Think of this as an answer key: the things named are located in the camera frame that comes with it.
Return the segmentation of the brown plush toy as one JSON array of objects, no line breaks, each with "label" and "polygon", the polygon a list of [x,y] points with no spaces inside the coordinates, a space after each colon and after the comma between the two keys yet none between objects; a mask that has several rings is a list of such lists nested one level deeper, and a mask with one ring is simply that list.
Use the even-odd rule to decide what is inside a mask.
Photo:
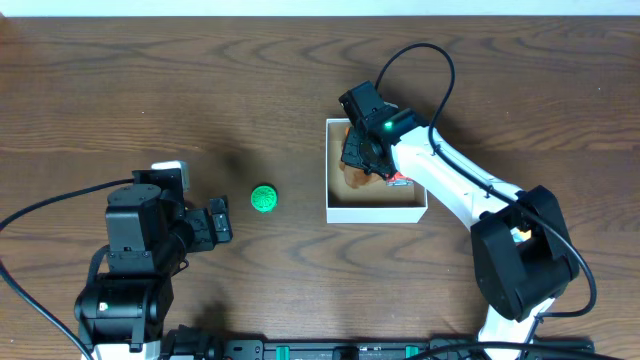
[{"label": "brown plush toy", "polygon": [[344,162],[340,162],[339,168],[343,172],[346,185],[352,189],[383,181],[383,178],[377,174],[367,175],[362,169],[349,166]]}]

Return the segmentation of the green ridged disc toy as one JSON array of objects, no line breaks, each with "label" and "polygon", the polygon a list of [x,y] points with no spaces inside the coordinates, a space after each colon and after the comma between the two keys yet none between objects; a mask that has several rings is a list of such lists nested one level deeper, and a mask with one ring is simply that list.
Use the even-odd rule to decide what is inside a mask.
[{"label": "green ridged disc toy", "polygon": [[259,185],[253,189],[250,202],[260,213],[272,212],[278,205],[277,190],[271,185]]}]

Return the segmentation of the red toy fire truck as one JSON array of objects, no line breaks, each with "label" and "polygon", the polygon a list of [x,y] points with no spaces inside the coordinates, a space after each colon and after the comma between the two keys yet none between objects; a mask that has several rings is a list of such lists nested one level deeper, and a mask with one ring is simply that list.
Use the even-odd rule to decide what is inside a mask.
[{"label": "red toy fire truck", "polygon": [[412,186],[413,180],[409,177],[402,175],[400,172],[396,172],[392,177],[386,180],[387,186],[398,187],[398,186]]}]

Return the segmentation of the orange and blue duck toy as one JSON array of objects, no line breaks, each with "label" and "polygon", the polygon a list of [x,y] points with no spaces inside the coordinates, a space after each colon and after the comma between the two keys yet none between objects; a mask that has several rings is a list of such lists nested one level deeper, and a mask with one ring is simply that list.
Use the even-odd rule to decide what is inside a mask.
[{"label": "orange and blue duck toy", "polygon": [[515,243],[522,243],[528,241],[532,235],[530,230],[520,230],[517,227],[511,229],[512,239]]}]

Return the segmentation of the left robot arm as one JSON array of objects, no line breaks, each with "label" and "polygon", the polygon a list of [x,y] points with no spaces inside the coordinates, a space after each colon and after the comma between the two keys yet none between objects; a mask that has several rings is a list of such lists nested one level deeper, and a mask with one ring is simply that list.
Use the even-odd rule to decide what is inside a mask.
[{"label": "left robot arm", "polygon": [[185,326],[169,333],[172,278],[190,253],[233,237],[227,197],[188,208],[184,169],[136,170],[107,198],[108,244],[92,257],[74,312],[79,339],[95,359],[218,359],[210,336]]}]

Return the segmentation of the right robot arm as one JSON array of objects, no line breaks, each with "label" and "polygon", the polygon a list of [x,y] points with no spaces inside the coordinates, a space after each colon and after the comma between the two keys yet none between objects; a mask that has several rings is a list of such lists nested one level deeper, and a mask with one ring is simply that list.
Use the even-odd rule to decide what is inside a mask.
[{"label": "right robot arm", "polygon": [[404,175],[469,230],[474,273],[489,308],[477,335],[491,359],[529,352],[553,302],[583,273],[557,198],[494,177],[410,109],[350,110],[341,161],[366,175]]}]

